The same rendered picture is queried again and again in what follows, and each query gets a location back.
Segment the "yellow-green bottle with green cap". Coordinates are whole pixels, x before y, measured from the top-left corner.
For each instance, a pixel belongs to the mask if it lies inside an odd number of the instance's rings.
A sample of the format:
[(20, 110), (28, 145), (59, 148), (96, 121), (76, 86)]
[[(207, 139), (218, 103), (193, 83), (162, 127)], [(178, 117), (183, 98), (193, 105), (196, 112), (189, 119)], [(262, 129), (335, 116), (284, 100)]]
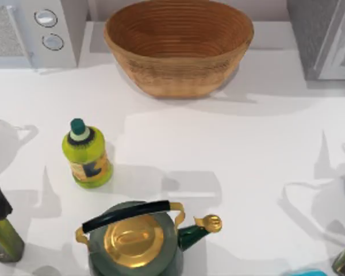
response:
[(98, 128), (86, 125), (81, 118), (70, 122), (62, 150), (79, 186), (96, 189), (111, 178), (113, 166), (106, 152), (104, 135)]

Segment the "green and gold kettle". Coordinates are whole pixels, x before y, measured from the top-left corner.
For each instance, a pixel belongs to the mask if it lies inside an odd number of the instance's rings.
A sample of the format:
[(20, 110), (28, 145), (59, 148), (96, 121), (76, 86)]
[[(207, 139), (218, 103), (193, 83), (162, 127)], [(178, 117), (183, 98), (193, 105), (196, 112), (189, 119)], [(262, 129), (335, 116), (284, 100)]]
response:
[(91, 276), (181, 276), (183, 253), (223, 227), (215, 214), (181, 228), (184, 220), (180, 202), (127, 201), (84, 222), (75, 240), (87, 247)]

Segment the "pale microwave oven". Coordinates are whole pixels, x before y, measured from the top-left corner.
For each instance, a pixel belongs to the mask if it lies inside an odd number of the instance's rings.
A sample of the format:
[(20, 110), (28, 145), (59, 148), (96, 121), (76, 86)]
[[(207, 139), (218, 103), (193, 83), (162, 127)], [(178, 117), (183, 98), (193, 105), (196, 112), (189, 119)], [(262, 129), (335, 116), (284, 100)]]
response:
[[(35, 21), (34, 13), (44, 9), (57, 16), (52, 28)], [(87, 0), (0, 0), (0, 68), (77, 67), (88, 13)], [(51, 33), (63, 39), (61, 50), (43, 46), (42, 37)]]

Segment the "olive green square bottle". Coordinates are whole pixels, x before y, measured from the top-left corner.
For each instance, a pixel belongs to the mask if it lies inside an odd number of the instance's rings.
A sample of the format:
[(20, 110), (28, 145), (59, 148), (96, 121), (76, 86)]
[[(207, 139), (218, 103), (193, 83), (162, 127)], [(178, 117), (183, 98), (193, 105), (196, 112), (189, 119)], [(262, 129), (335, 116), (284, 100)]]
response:
[(25, 243), (8, 219), (0, 220), (0, 262), (16, 263), (22, 259)]

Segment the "round microwave knob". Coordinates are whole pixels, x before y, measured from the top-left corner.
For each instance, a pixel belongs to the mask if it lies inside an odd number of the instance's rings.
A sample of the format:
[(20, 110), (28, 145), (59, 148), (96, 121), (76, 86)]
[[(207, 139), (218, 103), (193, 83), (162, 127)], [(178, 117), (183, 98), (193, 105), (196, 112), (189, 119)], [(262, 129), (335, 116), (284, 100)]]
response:
[(56, 14), (48, 9), (36, 11), (34, 19), (40, 26), (45, 28), (52, 28), (58, 23)]
[(64, 47), (63, 39), (54, 33), (43, 36), (42, 44), (51, 51), (59, 51)]

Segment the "brown woven basket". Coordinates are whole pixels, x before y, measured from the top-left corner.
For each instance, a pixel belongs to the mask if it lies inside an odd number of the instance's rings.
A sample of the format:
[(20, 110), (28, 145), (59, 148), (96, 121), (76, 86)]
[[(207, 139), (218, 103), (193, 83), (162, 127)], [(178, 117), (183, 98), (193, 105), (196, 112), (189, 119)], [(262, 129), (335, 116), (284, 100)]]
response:
[(254, 25), (242, 11), (212, 0), (145, 0), (110, 16), (103, 33), (141, 91), (157, 98), (199, 98), (238, 68)]

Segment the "turquoise flat object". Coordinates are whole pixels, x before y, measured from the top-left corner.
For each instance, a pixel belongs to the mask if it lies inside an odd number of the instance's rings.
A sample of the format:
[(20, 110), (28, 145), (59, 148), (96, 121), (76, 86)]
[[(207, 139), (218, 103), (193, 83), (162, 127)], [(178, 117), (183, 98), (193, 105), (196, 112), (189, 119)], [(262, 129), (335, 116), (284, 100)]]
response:
[(304, 270), (285, 272), (281, 276), (328, 276), (328, 275), (319, 269), (304, 269)]

